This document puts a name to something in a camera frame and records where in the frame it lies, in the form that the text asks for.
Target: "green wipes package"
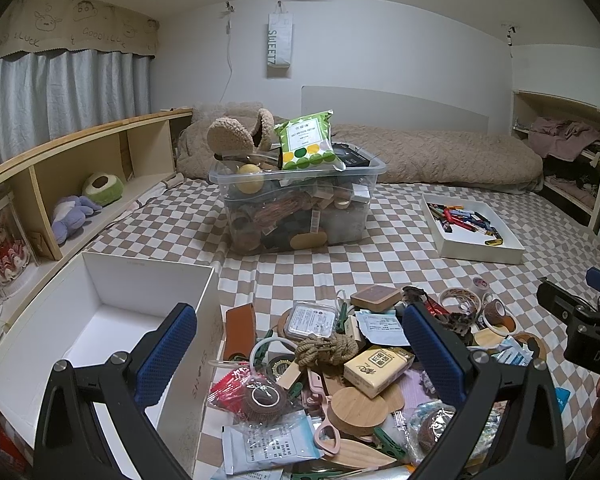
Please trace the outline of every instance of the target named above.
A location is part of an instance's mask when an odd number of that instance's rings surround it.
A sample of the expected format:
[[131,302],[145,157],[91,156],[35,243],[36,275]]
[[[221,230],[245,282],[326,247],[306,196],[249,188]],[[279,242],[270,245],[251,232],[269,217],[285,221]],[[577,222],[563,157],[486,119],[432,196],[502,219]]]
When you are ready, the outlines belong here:
[[333,153],[329,118],[333,110],[305,115],[276,125],[282,143],[282,169],[307,170],[326,165],[343,171],[344,163]]

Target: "headboard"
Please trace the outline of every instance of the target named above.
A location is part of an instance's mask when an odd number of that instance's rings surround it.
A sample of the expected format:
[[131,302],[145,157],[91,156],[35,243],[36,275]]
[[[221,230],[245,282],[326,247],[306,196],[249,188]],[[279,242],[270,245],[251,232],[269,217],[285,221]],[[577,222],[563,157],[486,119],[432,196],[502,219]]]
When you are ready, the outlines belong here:
[[449,130],[486,133],[489,118],[455,106],[409,95],[303,86],[302,114],[333,110],[333,124],[363,124],[392,130]]

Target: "white cardboard box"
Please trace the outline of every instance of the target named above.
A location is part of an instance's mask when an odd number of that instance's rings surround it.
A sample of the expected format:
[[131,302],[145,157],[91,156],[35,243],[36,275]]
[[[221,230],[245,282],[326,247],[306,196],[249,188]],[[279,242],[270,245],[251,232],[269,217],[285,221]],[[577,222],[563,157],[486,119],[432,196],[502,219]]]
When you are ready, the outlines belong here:
[[[436,220],[427,203],[441,205],[461,205],[464,209],[477,211],[485,218],[489,219],[491,225],[502,236],[502,245],[488,246],[484,242],[493,240],[485,234],[452,226],[452,233],[445,233],[442,225]],[[496,215],[484,202],[475,202],[474,200],[464,200],[451,196],[440,196],[431,194],[422,194],[420,200],[422,214],[427,219],[427,224],[436,244],[436,249],[441,258],[455,258],[457,260],[472,260],[476,262],[495,262],[499,264],[518,265],[522,263],[522,256],[525,248],[511,229]]]
[[[202,430],[206,395],[222,339],[218,276],[211,267],[79,253],[45,286],[0,341],[0,411],[32,448],[53,364],[102,364],[131,351],[178,302],[196,309],[198,329],[159,403],[146,409],[158,434],[188,474]],[[96,405],[123,474],[139,475],[103,404]]]

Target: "checkered bedsheet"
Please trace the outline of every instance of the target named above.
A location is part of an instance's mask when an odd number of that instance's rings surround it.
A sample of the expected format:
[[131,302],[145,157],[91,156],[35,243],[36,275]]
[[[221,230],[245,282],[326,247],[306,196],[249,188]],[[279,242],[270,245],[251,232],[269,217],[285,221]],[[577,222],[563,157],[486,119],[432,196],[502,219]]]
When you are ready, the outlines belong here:
[[[490,204],[526,247],[524,262],[510,266],[439,258],[418,204],[423,192]],[[597,377],[564,360],[564,330],[538,307],[536,290],[539,278],[547,276],[595,302],[597,292],[586,285],[585,273],[589,267],[600,268],[600,247],[591,234],[538,195],[379,184],[370,204],[365,238],[359,243],[240,256],[230,250],[218,187],[186,180],[103,232],[89,250],[212,265],[220,276],[223,315],[231,307],[253,302],[260,335],[275,326],[292,300],[333,300],[339,289],[351,294],[371,283],[413,284],[437,294],[449,286],[467,286],[469,276],[480,274],[523,329],[542,336],[551,350],[547,361],[555,384],[571,392],[562,415],[568,458],[576,456],[586,442]],[[271,350],[275,352],[276,347],[272,345]],[[216,377],[225,372],[218,370]],[[221,465],[220,431],[230,422],[227,413],[206,410],[196,480],[208,479]]]

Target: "clear plastic storage bin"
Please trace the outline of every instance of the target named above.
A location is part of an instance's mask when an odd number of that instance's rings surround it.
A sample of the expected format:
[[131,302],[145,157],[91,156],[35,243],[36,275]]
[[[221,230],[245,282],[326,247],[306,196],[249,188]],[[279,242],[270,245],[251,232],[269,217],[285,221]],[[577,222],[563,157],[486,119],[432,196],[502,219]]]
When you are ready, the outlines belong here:
[[[347,146],[369,165],[344,171],[282,171],[277,169],[277,152],[215,160],[209,180],[220,187],[232,248],[255,254],[361,240],[376,180],[386,165],[362,148]],[[263,171],[237,173],[244,164]]]

